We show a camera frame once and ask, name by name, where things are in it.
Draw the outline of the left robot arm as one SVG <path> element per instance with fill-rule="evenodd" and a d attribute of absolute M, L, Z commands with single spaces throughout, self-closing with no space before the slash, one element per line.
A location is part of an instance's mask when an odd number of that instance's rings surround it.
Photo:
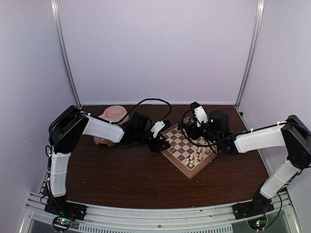
<path fill-rule="evenodd" d="M 46 154 L 49 158 L 49 201 L 51 208 L 60 216 L 70 211 L 66 197 L 66 176 L 69 158 L 83 135 L 95 136 L 112 143 L 129 146 L 137 143 L 147 145 L 153 152 L 161 152 L 170 147 L 163 131 L 170 127 L 167 119 L 157 121 L 148 129 L 150 117 L 135 112 L 129 121 L 112 122 L 71 105 L 49 126 L 49 143 Z"/>

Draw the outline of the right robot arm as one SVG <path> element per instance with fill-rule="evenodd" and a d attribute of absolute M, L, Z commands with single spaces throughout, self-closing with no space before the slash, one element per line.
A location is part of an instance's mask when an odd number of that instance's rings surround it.
<path fill-rule="evenodd" d="M 304 169 L 311 166 L 311 132 L 295 115 L 275 125 L 255 130 L 232 133 L 229 117 L 222 111 L 206 114 L 204 110 L 193 110 L 193 122 L 183 120 L 178 126 L 189 142 L 201 137 L 207 147 L 216 146 L 227 155 L 238 155 L 252 150 L 286 147 L 288 156 L 279 168 L 257 190 L 249 203 L 253 214 L 260 214 L 287 183 Z"/>

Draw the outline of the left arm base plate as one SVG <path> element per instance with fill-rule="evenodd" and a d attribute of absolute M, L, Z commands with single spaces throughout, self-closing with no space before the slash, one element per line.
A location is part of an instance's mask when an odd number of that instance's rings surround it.
<path fill-rule="evenodd" d="M 82 204 L 66 202 L 64 206 L 59 206 L 54 202 L 46 204 L 44 211 L 57 216 L 63 216 L 73 220 L 84 220 L 87 207 Z"/>

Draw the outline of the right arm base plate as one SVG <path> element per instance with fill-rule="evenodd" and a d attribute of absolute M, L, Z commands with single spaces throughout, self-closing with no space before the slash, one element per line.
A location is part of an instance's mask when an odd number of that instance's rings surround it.
<path fill-rule="evenodd" d="M 235 219 L 250 218 L 258 215 L 263 215 L 273 211 L 275 208 L 272 203 L 265 206 L 254 204 L 253 201 L 237 203 L 232 206 Z"/>

